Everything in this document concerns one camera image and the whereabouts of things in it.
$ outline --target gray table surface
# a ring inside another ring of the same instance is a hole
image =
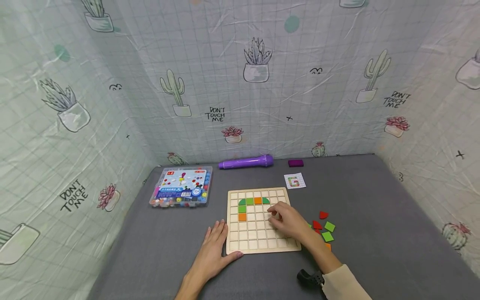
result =
[[[90,299],[173,299],[205,230],[227,216],[227,191],[285,186],[301,172],[307,185],[288,190],[309,222],[327,211],[336,225],[332,250],[374,300],[479,299],[480,281],[375,155],[276,160],[269,168],[219,170],[208,207],[152,208],[163,168],[155,168],[127,214]],[[203,289],[201,299],[324,299],[296,275],[317,267],[306,250],[249,254]]]

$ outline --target square grid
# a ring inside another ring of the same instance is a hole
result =
[[[267,209],[278,203],[290,205],[286,188],[236,190],[228,192],[227,254],[300,251],[301,245],[284,236],[270,222]]]

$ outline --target sleeve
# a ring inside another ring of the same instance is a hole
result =
[[[346,264],[324,275],[324,294],[328,300],[372,300]]]

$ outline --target red triangle tile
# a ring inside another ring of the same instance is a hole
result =
[[[320,225],[320,223],[318,223],[317,221],[313,221],[313,229],[322,229],[322,225]]]
[[[320,220],[326,219],[328,217],[328,213],[320,212]]]

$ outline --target left hand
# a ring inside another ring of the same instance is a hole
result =
[[[227,234],[228,226],[223,219],[220,222],[216,221],[213,228],[207,229],[202,247],[186,277],[191,276],[200,280],[201,284],[205,284],[231,262],[243,256],[242,252],[236,251],[222,257],[222,247]]]

